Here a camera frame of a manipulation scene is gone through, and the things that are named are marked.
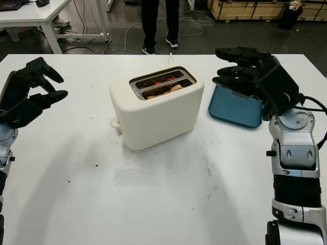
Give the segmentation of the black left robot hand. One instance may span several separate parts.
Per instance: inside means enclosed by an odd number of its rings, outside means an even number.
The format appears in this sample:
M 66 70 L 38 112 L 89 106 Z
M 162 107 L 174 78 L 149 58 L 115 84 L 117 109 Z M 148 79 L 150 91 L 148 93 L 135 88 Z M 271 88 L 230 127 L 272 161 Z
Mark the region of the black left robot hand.
M 8 111 L 23 100 L 44 110 L 68 96 L 66 90 L 56 90 L 48 79 L 64 82 L 63 77 L 42 57 L 28 62 L 20 70 L 12 71 L 1 92 L 1 110 Z

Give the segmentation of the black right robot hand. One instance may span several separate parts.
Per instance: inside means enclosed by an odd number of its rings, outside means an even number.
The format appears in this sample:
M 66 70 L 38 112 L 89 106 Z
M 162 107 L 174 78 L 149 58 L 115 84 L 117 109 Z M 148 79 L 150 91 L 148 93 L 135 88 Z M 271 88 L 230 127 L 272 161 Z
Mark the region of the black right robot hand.
M 252 97 L 263 102 L 265 120 L 284 112 L 283 68 L 270 53 L 255 48 L 217 48 L 215 55 L 236 66 L 217 70 L 212 81 L 246 99 Z

